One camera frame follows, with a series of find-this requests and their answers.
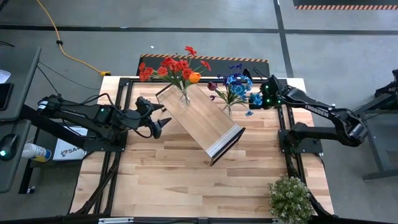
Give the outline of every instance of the gray floor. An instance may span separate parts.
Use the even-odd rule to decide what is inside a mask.
[[[196,27],[276,29],[272,0],[43,0],[55,22],[64,26]],[[279,1],[286,29],[398,30],[396,11],[296,11],[291,0]],[[0,23],[49,25],[35,0],[12,0],[0,12]],[[133,75],[140,54],[183,52],[194,46],[201,55],[266,58],[271,72],[286,77],[278,34],[192,32],[61,32],[65,50],[113,75]],[[0,39],[18,47],[39,45],[41,61],[75,81],[99,88],[101,77],[65,58],[52,31],[0,30]],[[304,78],[308,94],[355,108],[374,90],[392,81],[398,68],[398,35],[288,35],[294,77]],[[81,101],[87,90],[44,70],[65,98]],[[27,99],[34,106],[53,93],[39,73]],[[331,123],[313,116],[317,126]],[[326,175],[335,213],[341,217],[396,222],[398,177],[364,183],[362,175],[376,171],[367,143],[357,148],[322,141]],[[21,163],[15,183],[21,178]],[[0,220],[66,214],[79,167],[38,170],[37,192],[17,195],[17,184],[0,195]]]

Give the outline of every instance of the potted plant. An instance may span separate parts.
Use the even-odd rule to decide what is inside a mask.
[[[190,68],[192,59],[196,56],[197,52],[193,47],[186,46],[187,60],[180,59],[178,55],[166,57],[160,63],[160,67],[154,70],[152,67],[147,67],[144,62],[139,65],[139,79],[144,82],[151,77],[160,78],[173,84],[175,88],[181,93],[180,105],[188,106],[190,104],[187,95],[188,86],[199,82],[200,73],[205,70],[211,71],[208,62],[201,60],[201,65],[195,69]]]
[[[251,91],[253,86],[252,80],[240,73],[242,69],[242,64],[237,64],[228,67],[231,70],[230,75],[217,77],[223,80],[223,85],[225,86],[225,90],[221,90],[217,83],[209,82],[207,87],[211,91],[215,91],[218,96],[211,95],[211,100],[214,100],[217,97],[220,97],[225,101],[225,107],[223,108],[224,112],[228,114],[228,116],[232,116],[232,106],[233,105],[242,105],[244,106],[248,112],[246,116],[253,115],[253,112],[247,108],[245,104],[249,104],[248,102],[248,91]],[[262,105],[262,97],[259,94],[250,94],[250,98],[253,99],[253,103],[261,106]]]
[[[283,175],[268,188],[271,215],[288,224],[305,224],[311,219],[310,191],[299,178]]]

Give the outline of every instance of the glass vase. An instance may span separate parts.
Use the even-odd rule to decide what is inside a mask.
[[[224,107],[224,112],[229,116],[232,117],[232,105],[226,104]]]
[[[180,93],[180,100],[178,101],[178,103],[181,106],[188,106],[191,103],[191,101],[189,100],[187,89],[181,90],[180,88],[178,88],[176,86],[175,86],[175,88],[177,88],[178,92]]]

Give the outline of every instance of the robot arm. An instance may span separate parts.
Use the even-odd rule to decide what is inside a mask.
[[[48,118],[67,120],[95,133],[95,138],[108,144],[117,142],[121,133],[139,127],[148,127],[151,136],[160,138],[162,127],[171,118],[153,122],[150,115],[163,105],[152,104],[139,97],[136,101],[137,110],[120,110],[114,105],[85,105],[64,100],[60,95],[45,97],[39,102],[39,114]]]
[[[334,128],[308,127],[306,124],[297,123],[289,131],[287,136],[289,142],[297,145],[304,138],[318,138],[337,140],[345,146],[356,147],[363,141],[368,130],[360,119],[349,109],[335,108],[335,105],[328,105],[314,100],[296,87],[283,85],[275,77],[271,76],[261,85],[263,105],[260,108],[269,108],[285,104],[293,108],[303,108],[326,119],[329,119]]]

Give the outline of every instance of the wooden tabletop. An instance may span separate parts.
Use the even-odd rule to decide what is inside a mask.
[[[109,93],[115,101],[119,79],[104,77],[101,93]],[[287,83],[305,90],[301,78],[288,78]],[[136,109],[134,103],[138,96],[157,102],[155,94],[164,86],[163,83],[135,83],[131,109]],[[214,93],[206,84],[198,86],[208,95]],[[253,91],[258,91],[258,87],[255,84]],[[98,103],[109,104],[106,98],[100,98]],[[224,106],[221,99],[215,103]],[[313,126],[310,112],[302,109],[293,109],[293,112],[296,122]],[[143,139],[130,131],[119,166],[111,215],[272,218],[268,198],[264,197],[266,187],[287,173],[284,155],[279,152],[277,111],[256,110],[250,117],[245,113],[244,107],[233,106],[232,119],[246,131],[213,167],[209,167],[206,152],[174,119],[163,128],[160,139]],[[152,115],[152,119],[168,117],[171,117],[169,112],[160,110]],[[149,134],[146,128],[139,131]],[[83,161],[71,212],[81,208],[98,186],[103,157],[103,152],[94,152]],[[302,159],[310,190],[324,208],[333,213],[322,163],[312,154],[302,154]]]

